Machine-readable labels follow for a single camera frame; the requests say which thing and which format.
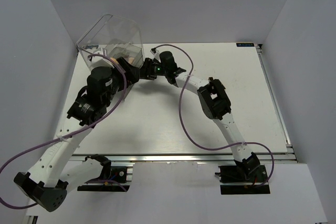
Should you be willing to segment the clear acrylic makeup organizer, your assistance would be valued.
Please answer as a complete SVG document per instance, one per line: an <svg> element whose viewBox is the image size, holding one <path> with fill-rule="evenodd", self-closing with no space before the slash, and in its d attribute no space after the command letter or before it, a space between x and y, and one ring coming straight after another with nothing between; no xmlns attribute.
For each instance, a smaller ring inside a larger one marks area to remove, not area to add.
<svg viewBox="0 0 336 224"><path fill-rule="evenodd" d="M90 69L91 58L93 56L104 57L110 63L110 66L117 67L110 58L114 58L119 63L119 58L124 58L131 65L141 68L143 60L143 44L141 41L140 29L136 22L113 16L110 14L103 15L98 21L77 41L76 47L81 53L87 67ZM98 48L105 48L108 56L93 54ZM124 85L122 96L126 97L134 84L127 84L124 74ZM87 85L78 93L76 101L80 104L87 102ZM88 103L94 107L107 108L111 103Z"/></svg>

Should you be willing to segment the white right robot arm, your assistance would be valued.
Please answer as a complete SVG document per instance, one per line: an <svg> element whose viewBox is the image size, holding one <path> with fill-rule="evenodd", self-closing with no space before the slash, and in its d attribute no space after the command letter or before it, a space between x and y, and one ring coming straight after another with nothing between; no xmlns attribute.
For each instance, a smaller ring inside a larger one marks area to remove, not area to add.
<svg viewBox="0 0 336 224"><path fill-rule="evenodd" d="M169 84L181 89L178 100L178 112L181 127L187 138L197 147L207 151L219 151L220 148L207 148L197 144L187 132L182 118L182 98L184 91L189 91L198 96L205 116L212 120L220 129L223 137L231 149L236 165L238 177L247 182L256 175L260 166L257 155L245 144L231 110L231 101L226 94L224 85L218 79L203 80L192 76L185 69L177 66L170 51L159 53L151 49L154 58L145 58L140 69L140 78L155 80L158 76L166 77Z"/></svg>

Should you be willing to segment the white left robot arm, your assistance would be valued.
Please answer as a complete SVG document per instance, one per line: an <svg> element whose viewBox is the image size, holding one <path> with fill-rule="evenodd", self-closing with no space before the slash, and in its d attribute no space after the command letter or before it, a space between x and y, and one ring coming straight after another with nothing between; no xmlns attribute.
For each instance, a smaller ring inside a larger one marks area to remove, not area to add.
<svg viewBox="0 0 336 224"><path fill-rule="evenodd" d="M87 156L68 172L64 172L64 168L94 127L117 108L111 105L115 94L125 95L127 88L138 82L139 68L133 61L125 56L104 57L102 63L91 70L87 84L79 90L69 108L61 135L27 172L15 176L14 183L46 211L55 211L67 194L82 184L91 180L104 182L112 177L111 161L99 154Z"/></svg>

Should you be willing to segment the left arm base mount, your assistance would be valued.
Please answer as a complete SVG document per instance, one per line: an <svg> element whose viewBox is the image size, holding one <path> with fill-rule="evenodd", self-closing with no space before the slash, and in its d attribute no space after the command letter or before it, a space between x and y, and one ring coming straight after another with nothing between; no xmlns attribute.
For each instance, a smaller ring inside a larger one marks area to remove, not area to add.
<svg viewBox="0 0 336 224"><path fill-rule="evenodd" d="M77 191L126 193L130 188L130 185L128 185L130 174L127 166L112 165L112 161L99 154L86 156L85 161L98 161L102 165L102 171L97 178L90 179L83 185L78 186Z"/></svg>

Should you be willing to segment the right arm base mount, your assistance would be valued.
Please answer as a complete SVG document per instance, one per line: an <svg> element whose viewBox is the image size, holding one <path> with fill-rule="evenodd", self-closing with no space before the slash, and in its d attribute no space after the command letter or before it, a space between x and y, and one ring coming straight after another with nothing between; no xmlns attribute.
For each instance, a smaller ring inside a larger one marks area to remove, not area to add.
<svg viewBox="0 0 336 224"><path fill-rule="evenodd" d="M261 185L268 178L266 168L261 165L249 177L245 178L238 172L236 166L219 166L215 177L220 181L222 195L268 195L268 182Z"/></svg>

